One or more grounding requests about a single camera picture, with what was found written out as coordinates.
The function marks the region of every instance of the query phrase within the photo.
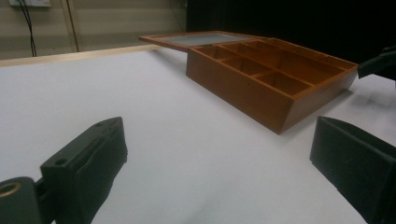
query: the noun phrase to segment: open lid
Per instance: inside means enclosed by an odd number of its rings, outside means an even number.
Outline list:
[[[146,35],[140,36],[139,40],[160,45],[169,49],[187,52],[190,47],[228,43],[258,39],[254,35],[240,35],[220,31],[181,33],[172,35]]]

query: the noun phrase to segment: wooden tray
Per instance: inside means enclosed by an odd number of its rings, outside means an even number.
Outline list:
[[[289,42],[224,32],[141,36],[188,52],[187,77],[275,133],[346,91],[357,64]]]

